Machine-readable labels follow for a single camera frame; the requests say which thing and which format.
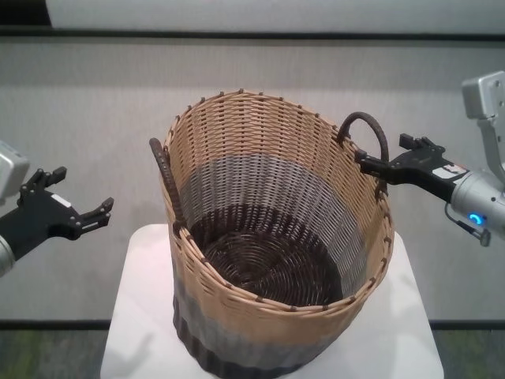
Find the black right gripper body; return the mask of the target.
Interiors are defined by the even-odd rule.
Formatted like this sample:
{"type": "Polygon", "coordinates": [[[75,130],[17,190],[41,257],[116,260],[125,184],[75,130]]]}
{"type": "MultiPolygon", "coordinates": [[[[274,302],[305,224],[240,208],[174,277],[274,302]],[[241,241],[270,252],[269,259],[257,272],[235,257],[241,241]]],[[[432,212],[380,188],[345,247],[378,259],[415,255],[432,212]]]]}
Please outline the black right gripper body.
{"type": "Polygon", "coordinates": [[[427,147],[404,152],[389,163],[388,183],[417,186],[450,202],[456,182],[469,170],[443,157],[445,148],[427,147]]]}

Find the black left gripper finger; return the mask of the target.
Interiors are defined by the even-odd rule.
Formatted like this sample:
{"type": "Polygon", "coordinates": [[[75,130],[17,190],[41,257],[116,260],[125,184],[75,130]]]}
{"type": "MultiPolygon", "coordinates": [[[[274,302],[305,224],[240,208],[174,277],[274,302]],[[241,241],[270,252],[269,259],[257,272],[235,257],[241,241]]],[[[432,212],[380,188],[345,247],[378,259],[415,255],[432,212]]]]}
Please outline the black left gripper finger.
{"type": "Polygon", "coordinates": [[[27,196],[45,190],[47,187],[63,181],[66,177],[66,167],[58,167],[52,172],[39,168],[33,176],[20,187],[20,195],[27,196]]]}
{"type": "Polygon", "coordinates": [[[114,198],[108,197],[97,208],[83,214],[75,213],[70,217],[70,240],[77,240],[81,235],[106,227],[110,221],[114,198]]]}

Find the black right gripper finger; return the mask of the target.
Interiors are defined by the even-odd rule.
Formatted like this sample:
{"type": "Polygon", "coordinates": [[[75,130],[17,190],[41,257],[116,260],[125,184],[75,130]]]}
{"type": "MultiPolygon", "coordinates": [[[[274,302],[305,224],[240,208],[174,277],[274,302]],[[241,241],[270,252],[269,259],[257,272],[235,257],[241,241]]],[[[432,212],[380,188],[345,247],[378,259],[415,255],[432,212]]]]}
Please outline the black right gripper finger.
{"type": "Polygon", "coordinates": [[[402,133],[399,137],[399,146],[407,152],[433,152],[435,144],[427,137],[412,137],[402,133]]]}
{"type": "Polygon", "coordinates": [[[382,161],[376,157],[370,156],[367,152],[356,152],[354,161],[360,167],[362,174],[378,178],[387,184],[395,184],[393,174],[394,164],[389,161],[382,161]]]}

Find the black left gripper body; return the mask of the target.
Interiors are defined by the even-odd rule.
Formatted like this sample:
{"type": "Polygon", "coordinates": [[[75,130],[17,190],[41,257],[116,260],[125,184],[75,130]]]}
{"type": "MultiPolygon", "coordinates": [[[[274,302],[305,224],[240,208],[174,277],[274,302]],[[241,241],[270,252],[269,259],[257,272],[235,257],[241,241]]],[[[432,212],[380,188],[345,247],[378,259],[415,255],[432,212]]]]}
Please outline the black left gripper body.
{"type": "Polygon", "coordinates": [[[77,240],[77,222],[78,213],[68,201],[54,193],[29,193],[1,218],[1,237],[19,261],[49,238],[77,240]]]}

